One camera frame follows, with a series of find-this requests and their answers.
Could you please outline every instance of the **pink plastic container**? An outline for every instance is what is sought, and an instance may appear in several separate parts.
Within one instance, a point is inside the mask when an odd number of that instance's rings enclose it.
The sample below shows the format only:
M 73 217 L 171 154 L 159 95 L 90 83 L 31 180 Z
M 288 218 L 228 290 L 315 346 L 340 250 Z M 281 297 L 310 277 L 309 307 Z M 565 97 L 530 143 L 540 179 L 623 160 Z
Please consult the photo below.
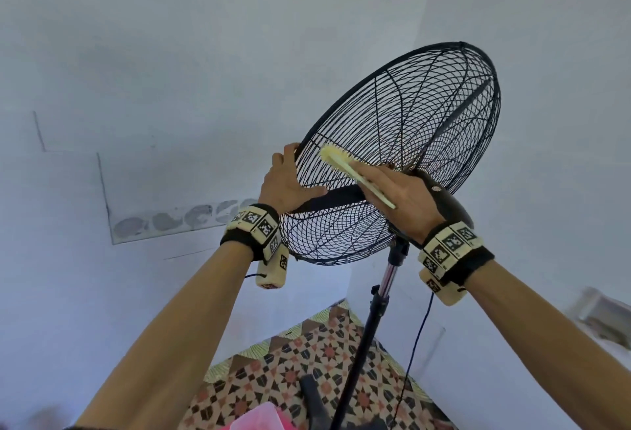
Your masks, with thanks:
M 296 430 L 272 402 L 265 402 L 244 413 L 225 430 Z

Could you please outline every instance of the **fan stand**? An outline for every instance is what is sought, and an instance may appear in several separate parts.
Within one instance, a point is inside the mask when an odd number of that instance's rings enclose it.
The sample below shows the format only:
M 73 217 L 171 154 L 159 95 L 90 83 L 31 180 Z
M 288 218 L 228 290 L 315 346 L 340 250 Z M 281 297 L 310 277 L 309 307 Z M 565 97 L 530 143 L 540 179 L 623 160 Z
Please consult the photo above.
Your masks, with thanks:
M 300 379 L 300 389 L 307 406 L 307 415 L 309 417 L 309 430 L 340 430 L 351 397 L 355 393 L 355 386 L 362 373 L 363 365 L 366 362 L 368 351 L 375 338 L 379 321 L 386 312 L 386 307 L 390 301 L 390 288 L 394 282 L 399 267 L 403 264 L 408 255 L 409 242 L 402 237 L 395 235 L 390 243 L 390 254 L 388 256 L 388 266 L 380 285 L 375 285 L 371 293 L 374 296 L 370 303 L 370 313 L 366 325 L 363 328 L 362 339 L 359 342 L 355 360 L 348 372 L 348 378 L 342 394 L 335 409 L 333 419 L 329 417 L 328 412 L 324 408 L 322 399 L 317 389 L 316 379 L 313 375 L 305 375 Z M 357 430 L 387 430 L 386 423 L 379 417 L 375 417 L 371 422 L 355 427 Z

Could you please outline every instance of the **forearm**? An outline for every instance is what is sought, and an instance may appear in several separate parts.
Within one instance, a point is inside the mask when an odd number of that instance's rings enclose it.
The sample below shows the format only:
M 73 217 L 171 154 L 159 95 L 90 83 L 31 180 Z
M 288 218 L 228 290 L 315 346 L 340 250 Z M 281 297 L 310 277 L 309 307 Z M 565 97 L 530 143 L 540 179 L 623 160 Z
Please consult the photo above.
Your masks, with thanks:
M 144 330 L 77 425 L 176 428 L 217 350 L 251 261 L 249 247 L 222 245 Z
M 631 428 L 631 374 L 561 312 L 495 261 L 465 287 L 581 428 Z

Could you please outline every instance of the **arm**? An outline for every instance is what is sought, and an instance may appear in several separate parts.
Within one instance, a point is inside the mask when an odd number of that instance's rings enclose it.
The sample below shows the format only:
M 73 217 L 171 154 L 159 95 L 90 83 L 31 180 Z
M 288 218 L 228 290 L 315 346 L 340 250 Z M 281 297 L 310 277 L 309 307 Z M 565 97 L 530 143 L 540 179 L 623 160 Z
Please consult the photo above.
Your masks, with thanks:
M 416 241 L 422 243 L 444 221 L 420 179 L 383 166 L 352 166 L 396 209 L 362 186 L 367 200 Z M 631 429 L 631 372 L 616 359 L 495 261 L 474 272 L 465 287 L 541 387 L 581 428 Z
M 567 317 L 495 261 L 465 287 L 578 426 L 631 428 L 631 374 Z
M 296 146 L 272 156 L 261 187 L 259 202 L 279 214 L 326 193 L 299 185 Z M 222 244 L 142 332 L 76 425 L 175 429 L 213 360 L 252 258 L 244 244 Z

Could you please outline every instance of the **person's right arm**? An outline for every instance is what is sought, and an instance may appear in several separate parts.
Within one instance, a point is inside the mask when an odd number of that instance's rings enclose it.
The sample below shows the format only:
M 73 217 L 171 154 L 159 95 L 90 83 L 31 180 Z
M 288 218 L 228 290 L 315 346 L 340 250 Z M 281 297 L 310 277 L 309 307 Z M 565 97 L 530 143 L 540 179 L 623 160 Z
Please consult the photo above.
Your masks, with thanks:
M 421 179 L 382 166 L 352 166 L 396 209 L 362 186 L 367 200 L 417 242 L 444 221 Z M 464 286 L 541 387 L 583 430 L 631 429 L 631 372 L 570 319 L 494 260 Z

